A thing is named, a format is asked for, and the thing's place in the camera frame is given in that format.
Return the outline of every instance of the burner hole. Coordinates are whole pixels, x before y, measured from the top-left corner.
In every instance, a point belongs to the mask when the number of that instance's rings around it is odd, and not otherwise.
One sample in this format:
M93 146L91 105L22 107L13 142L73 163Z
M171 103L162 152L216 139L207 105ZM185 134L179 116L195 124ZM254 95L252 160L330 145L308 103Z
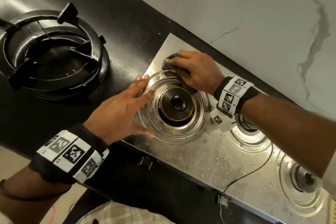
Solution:
M173 107L177 110L179 110L183 107L183 100L180 99L180 98L174 98L171 103L172 103Z
M313 185L315 183L315 179L313 178L313 175L309 173L304 175L304 180L306 184L308 185Z

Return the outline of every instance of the checkered cloth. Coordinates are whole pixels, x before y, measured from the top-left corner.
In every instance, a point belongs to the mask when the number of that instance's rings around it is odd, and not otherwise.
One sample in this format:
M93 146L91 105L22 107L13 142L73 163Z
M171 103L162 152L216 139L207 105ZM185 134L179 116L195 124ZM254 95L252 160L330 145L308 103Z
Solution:
M77 224L92 224L94 219L97 219L99 224L174 224L160 214L112 201L98 206L83 216ZM13 222L1 212L0 223L13 224Z

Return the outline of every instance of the black thread bracelet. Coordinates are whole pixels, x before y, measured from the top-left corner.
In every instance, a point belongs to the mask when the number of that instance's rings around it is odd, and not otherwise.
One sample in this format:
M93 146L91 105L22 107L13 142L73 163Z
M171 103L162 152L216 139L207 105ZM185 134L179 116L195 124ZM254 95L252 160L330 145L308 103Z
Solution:
M0 181L0 192L3 196L8 197L10 199L14 199L14 200L30 201L30 202L47 201L51 198L59 197L59 196L63 195L64 193L68 192L71 189L71 186L70 186L70 188L68 188L67 190L65 190L63 192L60 192L60 193L56 193L56 194L35 196L35 197L19 197L19 196L16 196L16 195L12 194L9 191L7 191L4 187L4 184L5 184L5 179Z

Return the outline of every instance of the person's right hand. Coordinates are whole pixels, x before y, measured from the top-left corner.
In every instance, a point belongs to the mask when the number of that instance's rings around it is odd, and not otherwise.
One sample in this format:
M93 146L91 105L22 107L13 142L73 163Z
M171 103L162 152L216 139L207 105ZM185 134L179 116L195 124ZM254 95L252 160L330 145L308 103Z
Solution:
M190 87L211 95L225 78L212 57L206 53L181 50L178 57L169 60L168 63L187 69L190 74L178 68L171 72L177 73Z

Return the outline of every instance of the floor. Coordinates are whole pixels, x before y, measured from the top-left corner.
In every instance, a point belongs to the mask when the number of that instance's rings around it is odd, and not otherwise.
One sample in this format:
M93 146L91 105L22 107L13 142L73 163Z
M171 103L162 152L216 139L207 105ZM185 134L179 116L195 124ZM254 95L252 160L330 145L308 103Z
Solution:
M8 166L4 164L5 162L10 162L11 165ZM0 180L6 179L15 174L23 167L28 165L28 163L28 159L0 146ZM78 201L85 190L85 187L79 184L74 184L69 192L56 201L56 203L41 221L41 224L62 223L68 215L70 207L73 207L72 205Z

